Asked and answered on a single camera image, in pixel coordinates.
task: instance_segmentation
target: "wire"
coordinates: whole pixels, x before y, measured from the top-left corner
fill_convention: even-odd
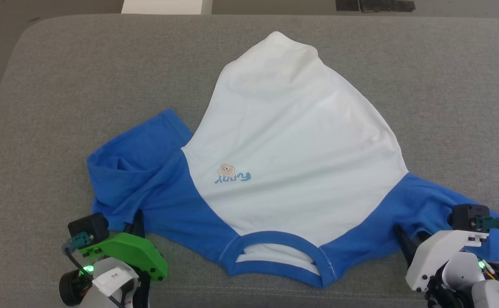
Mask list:
[[[489,277],[491,277],[491,279],[496,280],[496,279],[495,279],[495,277],[493,277],[493,275],[491,275],[488,271],[486,271],[486,274],[487,274]]]
[[[80,265],[80,263],[78,263],[78,261],[73,257],[73,255],[69,251],[69,248],[65,248],[65,254],[69,258],[69,260],[71,260],[71,262],[75,265],[75,267],[77,267],[77,269],[79,269],[82,272],[82,274],[86,276],[86,278],[93,280],[93,276],[90,273],[88,273],[84,269],[84,267],[82,267],[82,265]]]
[[[113,302],[116,306],[118,306],[118,308],[124,308],[124,305],[123,304],[120,304],[120,302],[118,300],[116,300],[113,296],[109,296],[109,299],[111,300],[111,302]]]

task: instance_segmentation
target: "blue sleeve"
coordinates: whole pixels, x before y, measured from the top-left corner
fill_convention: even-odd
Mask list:
[[[101,146],[87,160],[92,211],[107,217],[109,229],[122,230],[133,221],[142,187],[190,139],[189,129],[168,109]]]

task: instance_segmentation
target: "floor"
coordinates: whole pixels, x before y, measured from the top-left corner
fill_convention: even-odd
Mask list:
[[[0,80],[16,41],[41,20],[74,14],[110,14],[124,0],[0,0]],[[415,0],[406,12],[336,12],[335,0],[214,0],[212,14],[396,15],[499,18],[499,0]]]

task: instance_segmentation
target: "t-shirt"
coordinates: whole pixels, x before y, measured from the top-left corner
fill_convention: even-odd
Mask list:
[[[194,136],[171,110],[88,158],[94,212],[222,265],[317,287],[475,201],[408,172],[377,110],[314,47],[275,32],[221,72]],[[499,230],[480,257],[499,260]]]

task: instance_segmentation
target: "neckline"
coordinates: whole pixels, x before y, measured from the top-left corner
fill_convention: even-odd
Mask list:
[[[281,244],[306,253],[314,261],[320,275],[316,275],[302,267],[285,263],[272,261],[236,262],[236,259],[242,254],[244,248],[255,244],[266,243]],[[220,264],[230,275],[250,272],[268,273],[295,279],[318,288],[324,288],[337,279],[330,261],[320,248],[300,236],[280,231],[260,231],[238,236],[225,249],[221,256]]]

